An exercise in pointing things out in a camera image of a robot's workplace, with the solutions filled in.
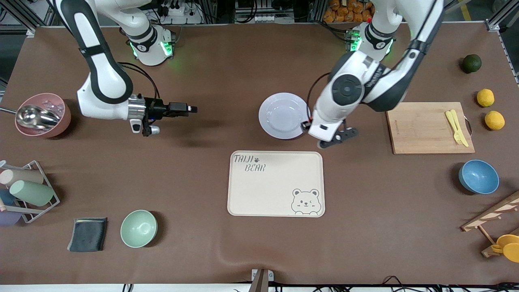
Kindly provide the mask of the yellow plastic fork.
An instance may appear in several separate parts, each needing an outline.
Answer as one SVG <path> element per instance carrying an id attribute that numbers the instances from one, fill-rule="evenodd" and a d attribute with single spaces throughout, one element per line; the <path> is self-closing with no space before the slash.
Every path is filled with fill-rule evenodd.
<path id="1" fill-rule="evenodd" d="M 459 129 L 458 125 L 456 124 L 456 120 L 453 117 L 451 111 L 446 111 L 445 116 L 446 116 L 450 126 L 452 127 L 454 140 L 456 141 L 457 144 L 465 146 L 465 143 L 463 142 L 461 135 L 460 135 L 460 129 Z"/>

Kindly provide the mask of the clear ice cubes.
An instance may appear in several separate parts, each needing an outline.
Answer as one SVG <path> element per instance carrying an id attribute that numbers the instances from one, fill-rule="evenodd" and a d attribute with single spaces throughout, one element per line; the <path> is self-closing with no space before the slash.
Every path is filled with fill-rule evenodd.
<path id="1" fill-rule="evenodd" d="M 39 96 L 40 107 L 43 109 L 52 112 L 59 119 L 64 116 L 64 102 L 63 100 L 56 96 L 55 94 L 41 94 Z"/>

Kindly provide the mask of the beige bear print tray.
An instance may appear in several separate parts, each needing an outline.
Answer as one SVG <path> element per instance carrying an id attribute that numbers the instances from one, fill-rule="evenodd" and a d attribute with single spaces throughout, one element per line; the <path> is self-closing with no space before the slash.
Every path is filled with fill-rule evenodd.
<path id="1" fill-rule="evenodd" d="M 235 151 L 227 210 L 233 216 L 321 217 L 326 211 L 321 154 Z"/>

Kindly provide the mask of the green bowl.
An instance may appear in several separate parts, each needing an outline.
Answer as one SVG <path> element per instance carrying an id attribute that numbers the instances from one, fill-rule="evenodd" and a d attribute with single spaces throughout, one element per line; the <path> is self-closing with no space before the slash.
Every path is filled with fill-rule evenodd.
<path id="1" fill-rule="evenodd" d="M 124 218 L 120 226 L 120 237 L 126 246 L 141 248 L 154 240 L 157 228 L 157 219 L 150 211 L 135 210 Z"/>

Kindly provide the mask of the yellow plastic knife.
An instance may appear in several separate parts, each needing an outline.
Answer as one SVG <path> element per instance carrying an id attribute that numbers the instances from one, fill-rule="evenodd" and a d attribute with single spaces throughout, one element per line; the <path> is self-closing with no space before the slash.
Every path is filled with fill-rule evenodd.
<path id="1" fill-rule="evenodd" d="M 458 144 L 463 144 L 465 147 L 469 147 L 469 144 L 462 132 L 462 129 L 461 129 L 461 124 L 459 122 L 459 119 L 458 119 L 458 116 L 457 116 L 457 113 L 454 109 L 451 109 L 449 111 L 450 115 L 452 116 L 452 119 L 454 121 L 454 125 L 456 127 L 455 131 L 454 131 L 454 139 L 456 140 L 456 142 Z"/>

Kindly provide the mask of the wooden cutting board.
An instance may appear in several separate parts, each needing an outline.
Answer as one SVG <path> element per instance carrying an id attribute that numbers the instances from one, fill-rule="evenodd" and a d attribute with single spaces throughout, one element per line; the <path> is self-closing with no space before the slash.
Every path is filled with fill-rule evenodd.
<path id="1" fill-rule="evenodd" d="M 454 110 L 468 146 L 459 145 L 445 113 Z M 474 144 L 460 102 L 401 102 L 386 113 L 395 155 L 472 154 Z"/>

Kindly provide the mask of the metal table edge bracket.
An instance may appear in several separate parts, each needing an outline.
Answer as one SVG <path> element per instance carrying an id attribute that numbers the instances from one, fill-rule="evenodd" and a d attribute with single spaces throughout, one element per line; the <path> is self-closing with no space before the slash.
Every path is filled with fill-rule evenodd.
<path id="1" fill-rule="evenodd" d="M 274 281 L 274 272 L 268 269 L 253 269 L 248 292 L 269 292 L 269 284 Z"/>

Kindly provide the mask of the dark green round fruit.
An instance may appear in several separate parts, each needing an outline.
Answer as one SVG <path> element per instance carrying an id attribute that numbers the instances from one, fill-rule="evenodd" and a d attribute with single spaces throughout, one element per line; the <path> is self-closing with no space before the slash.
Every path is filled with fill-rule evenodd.
<path id="1" fill-rule="evenodd" d="M 467 55 L 463 58 L 461 68 L 466 74 L 475 73 L 480 70 L 482 59 L 479 55 Z"/>

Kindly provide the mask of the wooden rack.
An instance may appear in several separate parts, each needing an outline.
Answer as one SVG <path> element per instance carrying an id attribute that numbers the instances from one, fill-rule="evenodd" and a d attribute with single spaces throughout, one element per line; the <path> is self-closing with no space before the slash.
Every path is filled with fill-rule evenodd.
<path id="1" fill-rule="evenodd" d="M 494 247 L 498 245 L 499 240 L 494 240 L 483 228 L 483 225 L 490 221 L 501 219 L 502 215 L 514 212 L 519 212 L 519 190 L 495 204 L 493 207 L 490 207 L 487 211 L 484 211 L 482 214 L 469 220 L 467 223 L 462 225 L 460 229 L 463 232 L 479 230 L 480 233 L 491 242 L 490 246 L 481 251 L 482 256 L 485 258 L 499 256 L 501 255 L 501 253 L 498 252 L 499 249 Z"/>

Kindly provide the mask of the pink bowl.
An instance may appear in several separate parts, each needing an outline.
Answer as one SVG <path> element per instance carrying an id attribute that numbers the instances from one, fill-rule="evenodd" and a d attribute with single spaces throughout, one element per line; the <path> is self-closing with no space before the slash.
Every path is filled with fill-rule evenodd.
<path id="1" fill-rule="evenodd" d="M 39 102 L 40 95 L 41 94 L 37 94 L 37 95 L 32 96 L 31 98 L 27 99 L 24 103 L 22 103 L 20 108 L 25 105 L 37 105 L 38 107 L 40 107 L 40 105 L 41 105 Z M 64 102 L 64 109 L 65 109 L 64 116 L 60 119 L 60 122 L 54 128 L 33 129 L 33 128 L 21 127 L 16 122 L 14 122 L 14 124 L 20 133 L 27 135 L 29 137 L 52 138 L 52 137 L 58 136 L 61 133 L 63 133 L 71 122 L 72 115 L 71 115 L 68 105 L 65 102 Z"/>

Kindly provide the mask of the grey folded cloth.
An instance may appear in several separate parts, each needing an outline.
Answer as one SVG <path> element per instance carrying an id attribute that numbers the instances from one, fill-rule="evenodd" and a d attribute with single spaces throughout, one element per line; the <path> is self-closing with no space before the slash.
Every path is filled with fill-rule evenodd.
<path id="1" fill-rule="evenodd" d="M 67 250 L 73 253 L 102 251 L 106 227 L 106 217 L 74 219 L 72 237 Z"/>

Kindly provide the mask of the white round plate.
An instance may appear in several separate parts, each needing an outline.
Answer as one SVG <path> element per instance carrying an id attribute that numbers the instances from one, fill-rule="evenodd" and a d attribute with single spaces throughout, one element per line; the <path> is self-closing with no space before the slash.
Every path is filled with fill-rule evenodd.
<path id="1" fill-rule="evenodd" d="M 300 96 L 280 92 L 263 101 L 258 111 L 258 120 L 271 137 L 291 140 L 302 135 L 301 124 L 308 120 L 308 110 Z"/>

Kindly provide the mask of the metal scoop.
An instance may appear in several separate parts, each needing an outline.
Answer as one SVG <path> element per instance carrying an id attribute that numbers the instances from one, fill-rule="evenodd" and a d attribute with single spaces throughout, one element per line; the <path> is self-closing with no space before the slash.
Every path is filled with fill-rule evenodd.
<path id="1" fill-rule="evenodd" d="M 18 110 L 0 107 L 0 111 L 15 115 L 15 122 L 25 128 L 50 129 L 60 122 L 57 114 L 37 105 L 25 105 Z"/>

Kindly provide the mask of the yellow lemon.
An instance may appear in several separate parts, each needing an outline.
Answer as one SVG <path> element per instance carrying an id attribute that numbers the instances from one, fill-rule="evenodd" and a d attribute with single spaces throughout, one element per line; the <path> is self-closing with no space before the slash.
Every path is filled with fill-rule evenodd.
<path id="1" fill-rule="evenodd" d="M 504 128 L 505 119 L 498 111 L 489 111 L 484 118 L 486 126 L 492 131 L 498 131 Z"/>
<path id="2" fill-rule="evenodd" d="M 495 102 L 495 96 L 492 90 L 484 88 L 476 94 L 476 101 L 481 107 L 490 107 Z"/>

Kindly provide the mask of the beige cup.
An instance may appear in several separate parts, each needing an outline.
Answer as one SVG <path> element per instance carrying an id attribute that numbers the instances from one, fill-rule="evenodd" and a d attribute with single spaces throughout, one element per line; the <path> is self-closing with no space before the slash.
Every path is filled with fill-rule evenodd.
<path id="1" fill-rule="evenodd" d="M 41 174 L 41 172 L 37 170 L 7 169 L 0 173 L 0 184 L 5 185 L 7 187 L 11 187 L 13 183 L 19 180 L 43 184 L 44 177 Z"/>

